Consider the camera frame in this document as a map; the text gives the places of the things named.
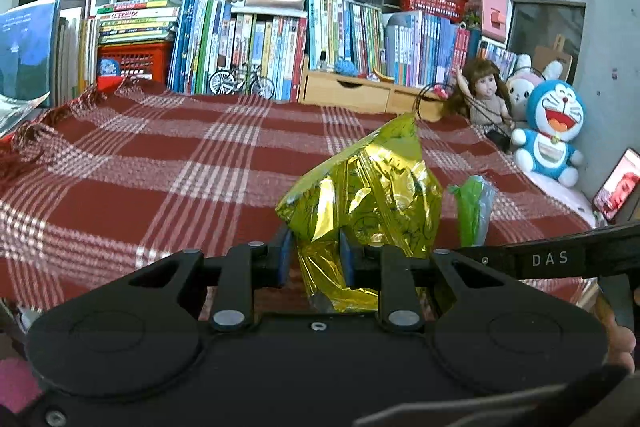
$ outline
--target pink cloth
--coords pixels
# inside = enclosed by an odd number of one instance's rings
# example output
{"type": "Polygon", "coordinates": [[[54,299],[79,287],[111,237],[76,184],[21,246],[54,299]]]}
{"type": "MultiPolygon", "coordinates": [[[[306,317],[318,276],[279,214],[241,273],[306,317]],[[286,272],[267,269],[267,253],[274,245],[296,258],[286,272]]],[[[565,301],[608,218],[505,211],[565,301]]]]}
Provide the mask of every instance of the pink cloth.
{"type": "Polygon", "coordinates": [[[18,413],[40,393],[27,362],[22,359],[0,360],[0,404],[18,413]]]}

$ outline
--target plaid blanket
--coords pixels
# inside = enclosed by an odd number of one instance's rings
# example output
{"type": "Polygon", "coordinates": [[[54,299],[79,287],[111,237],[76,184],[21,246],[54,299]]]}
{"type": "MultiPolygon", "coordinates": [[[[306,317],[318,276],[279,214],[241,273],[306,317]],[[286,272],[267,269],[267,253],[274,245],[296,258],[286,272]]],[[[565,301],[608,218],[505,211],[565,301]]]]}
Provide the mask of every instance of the plaid blanket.
{"type": "MultiPolygon", "coordinates": [[[[280,225],[274,206],[299,176],[393,118],[183,96],[149,81],[88,100],[20,129],[0,158],[0,296],[29,307],[48,309],[180,248],[215,256],[268,240],[280,225]]],[[[488,243],[588,228],[464,120],[420,123],[419,134],[443,187],[482,174],[498,188],[488,243]]],[[[446,194],[436,246],[456,245],[446,194]]],[[[551,289],[571,298],[579,288],[551,289]]],[[[256,304],[306,309],[299,267],[284,291],[258,291],[256,304]]]]}

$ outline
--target blue picture book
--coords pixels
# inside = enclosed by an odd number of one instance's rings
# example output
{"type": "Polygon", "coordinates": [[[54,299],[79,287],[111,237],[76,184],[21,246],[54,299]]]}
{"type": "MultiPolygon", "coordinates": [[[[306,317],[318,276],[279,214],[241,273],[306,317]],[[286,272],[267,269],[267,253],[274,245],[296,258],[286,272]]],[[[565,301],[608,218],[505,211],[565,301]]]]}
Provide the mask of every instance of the blue picture book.
{"type": "Polygon", "coordinates": [[[52,91],[59,20],[60,0],[40,0],[0,14],[0,94],[33,100],[52,91]]]}

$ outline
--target green plastic bag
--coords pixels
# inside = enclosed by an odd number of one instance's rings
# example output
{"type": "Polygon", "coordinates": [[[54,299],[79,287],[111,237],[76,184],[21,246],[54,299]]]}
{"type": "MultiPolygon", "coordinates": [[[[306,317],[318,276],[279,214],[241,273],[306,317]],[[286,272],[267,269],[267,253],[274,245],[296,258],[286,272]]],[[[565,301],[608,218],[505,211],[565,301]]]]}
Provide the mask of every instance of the green plastic bag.
{"type": "Polygon", "coordinates": [[[482,176],[470,176],[462,187],[450,185],[447,190],[458,203],[458,227],[461,247],[484,245],[496,190],[482,176]]]}

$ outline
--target miniature bicycle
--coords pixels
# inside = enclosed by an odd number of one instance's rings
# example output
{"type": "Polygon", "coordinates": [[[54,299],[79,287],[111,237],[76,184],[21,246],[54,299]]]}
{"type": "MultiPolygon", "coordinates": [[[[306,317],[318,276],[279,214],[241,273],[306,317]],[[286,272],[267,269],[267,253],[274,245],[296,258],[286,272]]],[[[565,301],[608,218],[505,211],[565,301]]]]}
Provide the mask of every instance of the miniature bicycle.
{"type": "Polygon", "coordinates": [[[259,94],[271,100],[276,92],[272,80],[260,75],[260,65],[232,66],[218,70],[209,77],[209,89],[213,94],[259,94]]]}

